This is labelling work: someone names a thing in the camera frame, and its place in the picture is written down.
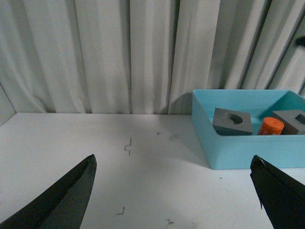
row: black mark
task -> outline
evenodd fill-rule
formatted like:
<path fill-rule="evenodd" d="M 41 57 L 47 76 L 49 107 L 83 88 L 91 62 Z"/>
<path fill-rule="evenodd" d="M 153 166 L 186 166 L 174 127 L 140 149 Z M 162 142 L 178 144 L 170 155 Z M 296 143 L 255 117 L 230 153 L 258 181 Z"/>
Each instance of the black mark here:
<path fill-rule="evenodd" d="M 129 145 L 126 145 L 124 150 L 128 151 L 129 152 L 129 156 L 130 156 L 130 150 L 129 149 L 126 149 L 127 146 L 131 146 L 132 145 L 132 138 L 130 138 L 130 143 Z"/>
<path fill-rule="evenodd" d="M 302 114 L 299 114 L 297 117 L 295 117 L 297 121 L 299 121 L 301 124 L 305 125 L 305 116 Z"/>
<path fill-rule="evenodd" d="M 171 136 L 170 140 L 171 140 L 171 141 L 174 141 L 174 140 L 176 140 L 176 139 L 178 138 L 178 136 L 179 136 L 179 135 L 173 135 L 173 136 Z"/>
<path fill-rule="evenodd" d="M 122 213 L 118 213 L 117 215 L 122 215 L 122 214 L 124 214 L 124 210 L 125 210 L 125 207 L 123 207 L 123 212 L 122 212 Z"/>
<path fill-rule="evenodd" d="M 173 223 L 173 222 L 170 221 L 170 219 L 167 219 L 167 221 L 168 221 L 169 224 L 172 224 L 172 223 Z"/>
<path fill-rule="evenodd" d="M 299 37 L 298 39 L 295 40 L 295 45 L 296 46 L 303 46 L 305 47 L 305 37 Z"/>

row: orange cylinder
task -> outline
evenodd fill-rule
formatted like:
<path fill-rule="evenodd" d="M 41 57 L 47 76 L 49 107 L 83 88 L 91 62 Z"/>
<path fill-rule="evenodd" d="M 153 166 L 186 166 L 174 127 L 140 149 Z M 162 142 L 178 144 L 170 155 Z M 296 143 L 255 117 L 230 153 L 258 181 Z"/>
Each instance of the orange cylinder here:
<path fill-rule="evenodd" d="M 258 131 L 258 135 L 279 135 L 284 128 L 284 123 L 281 120 L 273 117 L 266 117 Z"/>

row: scratch mark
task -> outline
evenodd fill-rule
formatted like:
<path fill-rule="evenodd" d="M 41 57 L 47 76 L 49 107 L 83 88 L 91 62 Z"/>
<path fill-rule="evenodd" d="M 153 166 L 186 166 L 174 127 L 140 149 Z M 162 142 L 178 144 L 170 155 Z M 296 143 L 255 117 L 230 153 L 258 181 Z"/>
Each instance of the scratch mark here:
<path fill-rule="evenodd" d="M 129 149 L 126 149 L 126 147 L 131 146 L 131 145 L 132 145 L 132 138 L 130 138 L 130 143 L 129 143 L 129 145 L 126 145 L 125 148 L 124 148 L 124 150 L 126 150 L 126 151 L 129 152 L 129 156 L 130 156 L 130 150 L 129 150 Z"/>
<path fill-rule="evenodd" d="M 196 224 L 195 224 L 194 222 L 192 222 L 192 227 L 191 227 L 191 229 L 196 229 L 196 228 L 197 228 Z"/>
<path fill-rule="evenodd" d="M 179 137 L 179 135 L 178 135 L 178 134 L 175 134 L 175 135 L 171 136 L 170 140 L 171 140 L 171 141 L 174 141 L 174 140 L 176 140 L 178 137 Z"/>
<path fill-rule="evenodd" d="M 173 222 L 170 221 L 170 219 L 167 219 L 167 221 L 168 221 L 169 224 L 172 224 L 172 223 L 173 223 Z"/>
<path fill-rule="evenodd" d="M 123 212 L 122 212 L 122 213 L 118 213 L 118 214 L 116 214 L 116 215 L 122 215 L 122 214 L 124 214 L 124 210 L 125 210 L 125 207 L 123 207 Z"/>

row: circular hole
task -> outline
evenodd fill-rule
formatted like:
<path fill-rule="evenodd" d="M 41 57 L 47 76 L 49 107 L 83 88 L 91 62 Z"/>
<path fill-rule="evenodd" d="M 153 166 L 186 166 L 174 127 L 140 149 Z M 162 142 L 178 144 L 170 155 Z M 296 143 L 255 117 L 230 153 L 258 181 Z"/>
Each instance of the circular hole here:
<path fill-rule="evenodd" d="M 238 125 L 243 122 L 243 119 L 235 114 L 226 113 L 226 118 L 231 119 L 235 125 Z"/>

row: orange cap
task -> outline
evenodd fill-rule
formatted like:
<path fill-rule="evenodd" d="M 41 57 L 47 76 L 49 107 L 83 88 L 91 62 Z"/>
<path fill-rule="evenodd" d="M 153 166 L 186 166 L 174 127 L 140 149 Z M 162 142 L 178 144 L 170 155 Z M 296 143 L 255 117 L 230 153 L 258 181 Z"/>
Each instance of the orange cap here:
<path fill-rule="evenodd" d="M 284 128 L 284 123 L 277 118 L 264 118 L 258 135 L 279 135 Z"/>

